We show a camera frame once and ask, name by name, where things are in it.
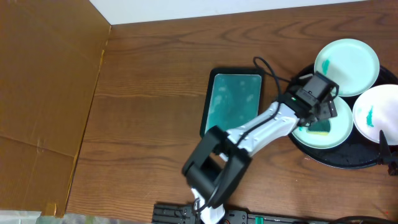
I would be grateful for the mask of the yellow green scrubbing sponge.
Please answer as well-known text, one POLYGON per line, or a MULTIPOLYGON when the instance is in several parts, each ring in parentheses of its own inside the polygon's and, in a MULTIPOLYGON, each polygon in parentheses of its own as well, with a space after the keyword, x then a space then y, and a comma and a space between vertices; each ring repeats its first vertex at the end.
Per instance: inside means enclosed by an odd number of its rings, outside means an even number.
POLYGON ((309 126, 306 130, 309 134, 317 134, 326 136, 331 131, 331 123, 328 119, 317 121, 309 126))

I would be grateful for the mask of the mint green plate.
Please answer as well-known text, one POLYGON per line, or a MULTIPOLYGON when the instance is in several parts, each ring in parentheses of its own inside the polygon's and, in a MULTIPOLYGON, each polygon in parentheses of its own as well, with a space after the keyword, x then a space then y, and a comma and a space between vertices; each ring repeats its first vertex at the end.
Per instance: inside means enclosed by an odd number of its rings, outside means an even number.
POLYGON ((339 96, 334 100, 338 116, 328 119, 331 123, 331 131, 328 135, 309 134, 308 127, 298 127, 293 131, 293 137, 302 144, 315 149, 329 149, 340 145, 350 135, 353 129, 353 115, 351 108, 339 96))
POLYGON ((321 49, 313 69, 339 86, 339 96, 351 97, 374 85, 380 63, 368 44, 356 39, 340 39, 321 49))

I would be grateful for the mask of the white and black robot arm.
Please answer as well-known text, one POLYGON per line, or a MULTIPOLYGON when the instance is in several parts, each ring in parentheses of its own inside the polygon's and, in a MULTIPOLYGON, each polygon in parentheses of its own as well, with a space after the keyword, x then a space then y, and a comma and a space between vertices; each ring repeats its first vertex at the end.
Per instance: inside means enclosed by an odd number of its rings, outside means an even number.
POLYGON ((194 214, 203 223, 218 223, 225 215, 223 204, 236 190, 253 155, 297 128, 340 118, 339 101, 330 92, 286 91, 265 112, 237 128, 210 128, 182 167, 195 197, 194 214))

